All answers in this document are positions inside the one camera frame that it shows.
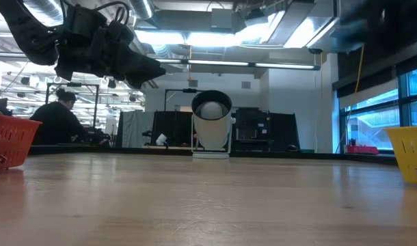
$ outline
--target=black shirt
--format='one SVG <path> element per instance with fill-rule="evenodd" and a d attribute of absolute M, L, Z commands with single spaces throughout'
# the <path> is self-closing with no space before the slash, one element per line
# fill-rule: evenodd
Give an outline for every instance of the black shirt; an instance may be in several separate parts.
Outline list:
<path fill-rule="evenodd" d="M 41 106 L 31 120 L 43 123 L 38 127 L 33 144 L 70 143 L 72 136 L 84 134 L 77 117 L 59 102 Z"/>

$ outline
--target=white stand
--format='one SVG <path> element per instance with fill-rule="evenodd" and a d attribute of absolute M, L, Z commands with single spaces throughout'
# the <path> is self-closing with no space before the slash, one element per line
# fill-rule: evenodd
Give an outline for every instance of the white stand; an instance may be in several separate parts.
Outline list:
<path fill-rule="evenodd" d="M 197 159 L 229 159 L 230 153 L 231 153 L 231 131 L 232 131 L 232 125 L 233 120 L 230 121 L 230 131 L 228 132 L 228 149 L 226 152 L 211 152 L 210 150 L 207 151 L 196 151 L 198 149 L 198 137 L 196 138 L 196 147 L 193 148 L 193 116 L 191 118 L 192 121 L 192 127 L 191 127 L 191 134 L 190 134 L 190 143 L 191 143 L 191 149 L 193 153 L 193 157 Z"/>

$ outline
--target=plastic basket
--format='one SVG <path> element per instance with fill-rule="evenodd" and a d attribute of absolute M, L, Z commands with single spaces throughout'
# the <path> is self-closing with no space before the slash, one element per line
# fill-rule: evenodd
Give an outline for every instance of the plastic basket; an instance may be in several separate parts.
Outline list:
<path fill-rule="evenodd" d="M 0 115 L 0 169 L 25 162 L 41 122 Z"/>
<path fill-rule="evenodd" d="M 417 126 L 385 128 L 405 182 L 417 184 Z"/>

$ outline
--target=person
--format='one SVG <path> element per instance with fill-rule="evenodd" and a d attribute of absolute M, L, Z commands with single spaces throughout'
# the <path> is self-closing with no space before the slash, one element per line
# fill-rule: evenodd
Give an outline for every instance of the person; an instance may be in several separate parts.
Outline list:
<path fill-rule="evenodd" d="M 33 144 L 69 144 L 72 136 L 84 135 L 84 129 L 71 109 L 77 100 L 73 92 L 58 89 L 57 102 L 38 108 L 30 120 L 42 122 L 38 127 Z"/>

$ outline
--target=wooden table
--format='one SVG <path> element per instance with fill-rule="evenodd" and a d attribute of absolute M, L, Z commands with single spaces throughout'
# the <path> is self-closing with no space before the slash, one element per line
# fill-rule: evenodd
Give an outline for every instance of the wooden table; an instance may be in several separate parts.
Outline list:
<path fill-rule="evenodd" d="M 341 161 L 58 154 L 0 172 L 0 245 L 417 245 L 417 187 Z"/>

